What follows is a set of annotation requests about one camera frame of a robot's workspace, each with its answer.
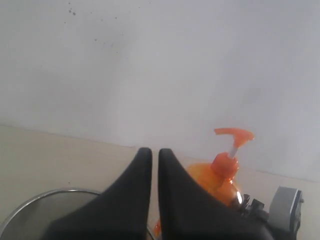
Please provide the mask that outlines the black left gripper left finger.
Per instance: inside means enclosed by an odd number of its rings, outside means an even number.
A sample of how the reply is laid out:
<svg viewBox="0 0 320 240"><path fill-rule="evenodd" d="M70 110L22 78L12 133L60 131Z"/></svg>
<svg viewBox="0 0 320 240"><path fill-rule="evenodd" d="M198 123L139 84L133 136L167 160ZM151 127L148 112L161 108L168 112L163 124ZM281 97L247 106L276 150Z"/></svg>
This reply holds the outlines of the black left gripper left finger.
<svg viewBox="0 0 320 240"><path fill-rule="evenodd" d="M153 156L140 148L102 194L47 229L49 240L144 240L147 237Z"/></svg>

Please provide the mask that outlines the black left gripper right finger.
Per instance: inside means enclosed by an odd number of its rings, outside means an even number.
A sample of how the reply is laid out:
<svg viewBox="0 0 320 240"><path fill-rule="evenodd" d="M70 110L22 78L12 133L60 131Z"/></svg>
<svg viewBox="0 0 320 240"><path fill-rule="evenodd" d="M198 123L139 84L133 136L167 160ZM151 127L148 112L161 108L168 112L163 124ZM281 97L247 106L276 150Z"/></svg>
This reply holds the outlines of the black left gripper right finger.
<svg viewBox="0 0 320 240"><path fill-rule="evenodd" d="M173 151L158 154L158 203L164 240L271 240L263 224L216 200L186 172Z"/></svg>

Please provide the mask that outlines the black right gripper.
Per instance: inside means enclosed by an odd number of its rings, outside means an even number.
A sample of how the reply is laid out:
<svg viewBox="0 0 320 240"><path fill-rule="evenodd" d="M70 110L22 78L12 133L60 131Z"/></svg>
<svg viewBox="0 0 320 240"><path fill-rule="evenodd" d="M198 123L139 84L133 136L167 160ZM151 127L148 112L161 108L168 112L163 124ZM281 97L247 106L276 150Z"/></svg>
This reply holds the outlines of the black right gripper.
<svg viewBox="0 0 320 240"><path fill-rule="evenodd" d="M268 223L269 211L264 210L264 203L257 199L253 199L252 202L249 203L249 200L250 195L244 194L242 204L239 207L239 212L243 217L254 219L264 225L274 240L296 240L298 238L298 231L301 227L301 208L293 227L287 231L273 227Z"/></svg>

